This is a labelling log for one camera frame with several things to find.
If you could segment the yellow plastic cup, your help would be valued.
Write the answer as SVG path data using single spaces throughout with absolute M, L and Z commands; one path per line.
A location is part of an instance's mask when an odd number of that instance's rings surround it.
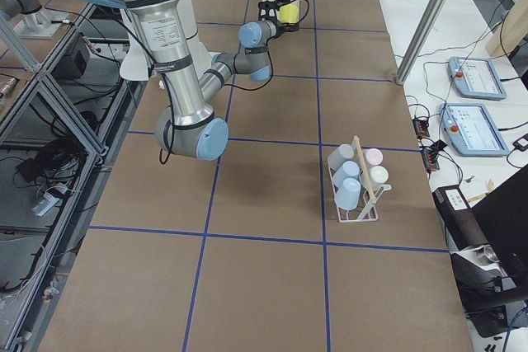
M 299 4 L 292 2 L 283 5 L 278 11 L 278 18 L 282 24 L 296 24 L 299 22 Z

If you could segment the blue cup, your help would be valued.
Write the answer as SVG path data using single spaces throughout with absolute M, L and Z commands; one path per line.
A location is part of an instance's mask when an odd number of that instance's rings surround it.
M 332 183 L 339 188 L 345 179 L 351 178 L 358 180 L 360 171 L 361 169 L 356 162 L 345 161 L 332 176 Z
M 334 202 L 340 209 L 354 210 L 359 204 L 361 183 L 354 178 L 344 179 L 337 188 Z

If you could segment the near blue teach pendant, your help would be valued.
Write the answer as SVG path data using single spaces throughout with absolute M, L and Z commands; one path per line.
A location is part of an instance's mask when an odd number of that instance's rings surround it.
M 441 125 L 461 157 L 505 157 L 508 147 L 482 104 L 444 104 Z

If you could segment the grey plastic cup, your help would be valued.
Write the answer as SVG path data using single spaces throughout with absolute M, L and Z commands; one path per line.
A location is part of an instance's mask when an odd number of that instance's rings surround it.
M 335 148 L 327 158 L 328 166 L 336 171 L 339 169 L 345 162 L 351 161 L 354 157 L 354 149 L 350 144 L 341 144 Z

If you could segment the pink plastic cup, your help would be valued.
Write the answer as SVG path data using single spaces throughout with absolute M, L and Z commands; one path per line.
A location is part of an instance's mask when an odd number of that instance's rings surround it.
M 363 151 L 363 157 L 368 167 L 380 166 L 384 160 L 384 155 L 378 148 L 365 149 Z

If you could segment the pale green white cup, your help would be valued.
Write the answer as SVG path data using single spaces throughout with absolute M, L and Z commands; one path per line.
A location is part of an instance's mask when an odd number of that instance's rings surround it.
M 373 190 L 378 190 L 389 179 L 389 172 L 385 167 L 374 166 L 367 169 Z

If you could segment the black computer monitor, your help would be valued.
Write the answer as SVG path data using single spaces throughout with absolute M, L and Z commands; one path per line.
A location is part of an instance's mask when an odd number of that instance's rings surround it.
M 502 268 L 527 284 L 527 168 L 523 167 L 472 208 Z

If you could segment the aluminium frame post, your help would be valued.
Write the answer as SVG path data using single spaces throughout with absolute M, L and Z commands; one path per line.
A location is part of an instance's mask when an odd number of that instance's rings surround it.
M 429 0 L 405 55 L 403 56 L 403 61 L 399 65 L 398 71 L 394 77 L 394 81 L 398 85 L 403 85 L 405 83 L 405 80 L 411 72 L 411 69 L 415 64 L 445 1 L 446 0 Z

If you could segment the near orange black connector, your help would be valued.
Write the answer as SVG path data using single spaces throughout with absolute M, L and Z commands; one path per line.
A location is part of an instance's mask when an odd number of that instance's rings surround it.
M 440 170 L 440 166 L 437 161 L 437 155 L 429 147 L 421 147 L 420 153 L 424 168 L 428 174 Z

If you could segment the blue teach pendant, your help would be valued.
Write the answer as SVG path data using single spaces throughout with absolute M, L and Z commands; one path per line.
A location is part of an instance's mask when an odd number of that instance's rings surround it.
M 462 97 L 501 101 L 506 91 L 489 59 L 451 57 L 448 63 L 450 76 Z
M 441 125 L 461 157 L 505 157 L 508 147 L 482 104 L 444 104 Z

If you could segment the orange black connector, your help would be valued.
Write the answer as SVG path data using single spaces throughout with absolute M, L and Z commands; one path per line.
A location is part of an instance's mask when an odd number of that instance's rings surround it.
M 414 118 L 412 125 L 417 136 L 417 139 L 429 138 L 429 122 L 428 119 Z
M 440 170 L 440 166 L 437 161 L 437 155 L 429 147 L 421 147 L 420 153 L 424 168 L 428 174 Z

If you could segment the far blue teach pendant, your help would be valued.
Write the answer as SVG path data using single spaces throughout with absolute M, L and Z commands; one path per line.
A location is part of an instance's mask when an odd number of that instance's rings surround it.
M 450 76 L 462 97 L 501 101 L 506 91 L 489 59 L 451 57 L 448 63 Z

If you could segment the far orange black connector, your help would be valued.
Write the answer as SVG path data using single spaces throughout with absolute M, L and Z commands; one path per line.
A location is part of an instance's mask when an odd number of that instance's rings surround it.
M 417 139 L 429 138 L 429 122 L 428 119 L 414 118 L 412 125 L 417 136 Z

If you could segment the black box with label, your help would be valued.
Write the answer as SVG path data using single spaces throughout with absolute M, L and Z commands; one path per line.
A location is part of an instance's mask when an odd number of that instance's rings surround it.
M 436 188 L 432 197 L 456 247 L 462 250 L 470 246 L 487 245 L 468 201 L 457 185 Z

